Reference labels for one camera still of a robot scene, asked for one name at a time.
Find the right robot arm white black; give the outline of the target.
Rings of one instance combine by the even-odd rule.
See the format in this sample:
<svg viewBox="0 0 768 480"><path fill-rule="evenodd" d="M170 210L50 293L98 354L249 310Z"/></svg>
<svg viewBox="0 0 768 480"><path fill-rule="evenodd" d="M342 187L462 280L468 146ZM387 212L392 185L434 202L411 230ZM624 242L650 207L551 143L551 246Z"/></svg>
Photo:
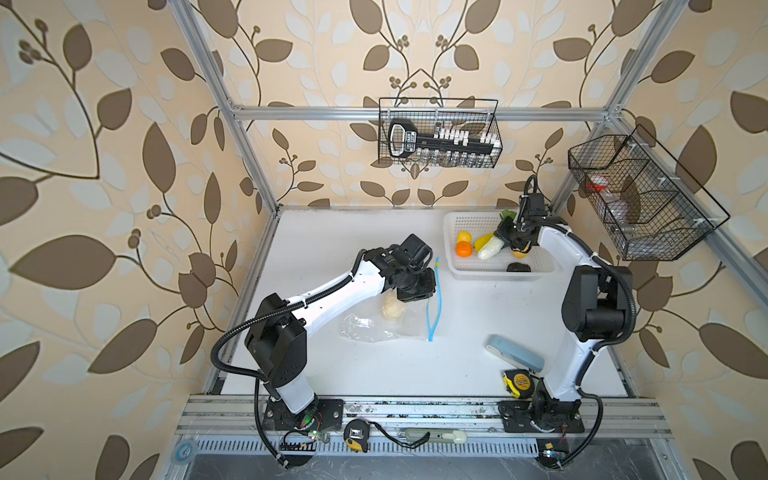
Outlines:
<svg viewBox="0 0 768 480"><path fill-rule="evenodd" d="M631 270L609 263L552 217L538 192L521 196L518 213L503 219L494 237L518 251L540 247L571 272L561 304L568 333L535 398L560 404L594 399L582 389L591 364L603 348L626 341L636 326Z"/></svg>

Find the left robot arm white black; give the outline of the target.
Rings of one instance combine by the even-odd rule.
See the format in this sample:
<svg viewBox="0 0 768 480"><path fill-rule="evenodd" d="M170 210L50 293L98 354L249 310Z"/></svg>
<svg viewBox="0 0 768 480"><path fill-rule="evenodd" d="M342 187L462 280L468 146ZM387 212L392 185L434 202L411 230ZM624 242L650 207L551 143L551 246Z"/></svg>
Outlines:
<svg viewBox="0 0 768 480"><path fill-rule="evenodd" d="M264 298L257 314L226 331L210 353L212 365L227 374L252 377L294 415L314 407L317 395L304 374L308 343L328 322L355 305L388 291L404 303L436 293L437 276L429 266L433 250L411 234L402 243L360 250L351 269L303 294ZM238 367L221 359L221 350L244 334L244 345L256 368Z"/></svg>

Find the beige potato toy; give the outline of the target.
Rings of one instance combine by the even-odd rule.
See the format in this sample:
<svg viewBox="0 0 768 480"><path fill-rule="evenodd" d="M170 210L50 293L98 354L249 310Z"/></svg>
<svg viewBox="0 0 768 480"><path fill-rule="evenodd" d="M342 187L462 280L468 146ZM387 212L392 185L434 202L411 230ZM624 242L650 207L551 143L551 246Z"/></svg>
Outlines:
<svg viewBox="0 0 768 480"><path fill-rule="evenodd" d="M381 314L387 321L399 321L403 318L406 310L406 304L399 300L395 291L389 291L385 294Z"/></svg>

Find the white radish with green leaves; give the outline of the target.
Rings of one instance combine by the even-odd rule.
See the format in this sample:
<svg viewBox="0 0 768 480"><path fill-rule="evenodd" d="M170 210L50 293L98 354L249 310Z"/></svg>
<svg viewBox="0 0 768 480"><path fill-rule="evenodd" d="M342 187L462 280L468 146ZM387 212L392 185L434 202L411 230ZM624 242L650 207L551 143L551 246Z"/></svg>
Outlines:
<svg viewBox="0 0 768 480"><path fill-rule="evenodd" d="M507 219L509 219L508 225L511 225L514 223L514 220L517 216L517 213L505 209L500 213L501 222L498 225L500 227ZM496 231L491 232L495 235L495 238L491 240L478 254L478 258L480 260L488 260L499 253L499 251L504 247L505 243L496 235Z"/></svg>

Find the clear zip bag blue zipper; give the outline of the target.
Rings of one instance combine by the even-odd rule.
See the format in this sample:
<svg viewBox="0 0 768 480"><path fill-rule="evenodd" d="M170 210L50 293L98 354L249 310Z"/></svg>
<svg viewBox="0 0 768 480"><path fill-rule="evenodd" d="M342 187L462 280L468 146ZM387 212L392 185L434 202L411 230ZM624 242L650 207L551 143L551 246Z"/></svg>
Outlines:
<svg viewBox="0 0 768 480"><path fill-rule="evenodd" d="M405 303L395 291L365 300L350 309L339 322L343 338L378 343L395 339L421 339L432 342L440 324L443 297L440 258L434 261L435 294L429 299Z"/></svg>

